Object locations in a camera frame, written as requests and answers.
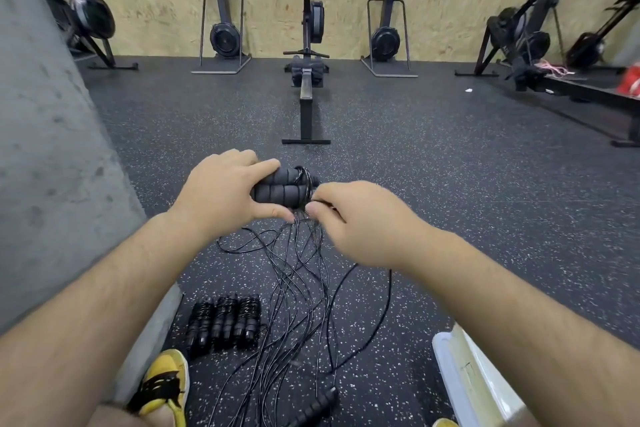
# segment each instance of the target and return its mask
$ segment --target right hand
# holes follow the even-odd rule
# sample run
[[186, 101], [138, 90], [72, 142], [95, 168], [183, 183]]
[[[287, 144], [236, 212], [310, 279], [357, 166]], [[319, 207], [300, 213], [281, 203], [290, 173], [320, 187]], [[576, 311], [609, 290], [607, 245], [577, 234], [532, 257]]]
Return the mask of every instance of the right hand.
[[439, 231], [391, 191], [371, 182], [322, 184], [312, 199], [316, 201], [306, 211], [324, 226], [337, 249], [359, 264], [409, 271], [416, 245]]

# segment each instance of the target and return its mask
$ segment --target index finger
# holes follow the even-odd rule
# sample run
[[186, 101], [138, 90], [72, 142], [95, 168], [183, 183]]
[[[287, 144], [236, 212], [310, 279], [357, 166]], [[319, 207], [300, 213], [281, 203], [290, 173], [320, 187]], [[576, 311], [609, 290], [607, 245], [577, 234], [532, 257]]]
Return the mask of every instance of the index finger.
[[263, 160], [262, 162], [256, 162], [249, 166], [249, 173], [251, 176], [252, 184], [256, 184], [258, 181], [266, 178], [269, 174], [273, 174], [280, 168], [280, 161], [278, 159]]
[[347, 200], [344, 195], [347, 183], [344, 182], [326, 182], [321, 184], [311, 197], [314, 201], [325, 201], [339, 208]]

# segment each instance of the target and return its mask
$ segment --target red object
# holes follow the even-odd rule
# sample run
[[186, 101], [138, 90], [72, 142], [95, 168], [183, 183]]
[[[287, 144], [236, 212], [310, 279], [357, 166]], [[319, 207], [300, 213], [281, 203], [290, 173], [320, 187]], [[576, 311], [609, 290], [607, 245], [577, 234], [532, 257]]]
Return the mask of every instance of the red object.
[[629, 67], [618, 86], [620, 93], [640, 98], [640, 62]]

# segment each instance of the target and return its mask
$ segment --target shoe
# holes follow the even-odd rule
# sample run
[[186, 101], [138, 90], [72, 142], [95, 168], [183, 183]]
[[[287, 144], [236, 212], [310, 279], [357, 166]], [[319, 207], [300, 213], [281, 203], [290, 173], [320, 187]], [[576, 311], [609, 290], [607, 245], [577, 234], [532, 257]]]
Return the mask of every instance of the shoe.
[[157, 415], [157, 411], [166, 406], [171, 410], [174, 426], [186, 427], [184, 405], [188, 394], [186, 358], [178, 350], [165, 350], [151, 363], [130, 408], [144, 418]]
[[458, 427], [458, 424], [449, 419], [438, 419], [431, 427]]

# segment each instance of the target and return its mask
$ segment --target speckled rubber floor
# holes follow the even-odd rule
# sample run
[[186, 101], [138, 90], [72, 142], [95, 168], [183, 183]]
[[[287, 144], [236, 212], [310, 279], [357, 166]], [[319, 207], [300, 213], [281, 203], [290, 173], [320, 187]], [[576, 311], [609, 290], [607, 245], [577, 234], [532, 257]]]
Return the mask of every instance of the speckled rubber floor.
[[[640, 149], [612, 148], [605, 137], [532, 107], [537, 97], [521, 98], [508, 84], [454, 78], [454, 64], [416, 63], [419, 78], [393, 80], [374, 78], [358, 61], [329, 61], [325, 88], [314, 91], [316, 122], [332, 144], [282, 146], [299, 132], [286, 61], [256, 59], [236, 76], [196, 76], [193, 59], [137, 60], [138, 73], [83, 75], [149, 216], [168, 208], [204, 156], [253, 148], [324, 180], [392, 189], [435, 226], [640, 346]], [[333, 249], [326, 259], [335, 285], [351, 264]], [[355, 274], [336, 301], [345, 351], [369, 334], [386, 296], [384, 271]], [[264, 255], [208, 248], [180, 277], [186, 295], [166, 345], [181, 343], [196, 299], [270, 293], [274, 280]], [[429, 294], [396, 274], [377, 338], [338, 375], [333, 425], [424, 426], [451, 415], [431, 349], [433, 335], [451, 325]], [[207, 424], [242, 357], [213, 353], [191, 366], [189, 425]], [[286, 377], [281, 424], [313, 397], [313, 358], [302, 354]], [[228, 424], [245, 384], [246, 376], [232, 382], [215, 425]]]

